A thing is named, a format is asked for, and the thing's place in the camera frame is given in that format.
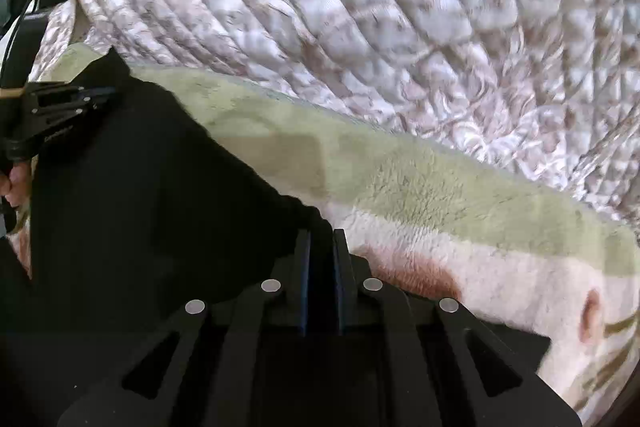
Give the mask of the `person's left hand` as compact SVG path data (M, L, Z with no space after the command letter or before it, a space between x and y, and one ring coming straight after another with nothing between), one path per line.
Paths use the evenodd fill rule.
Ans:
M32 164L17 162L11 170L0 173L0 195L12 208L20 207L29 198L32 189Z

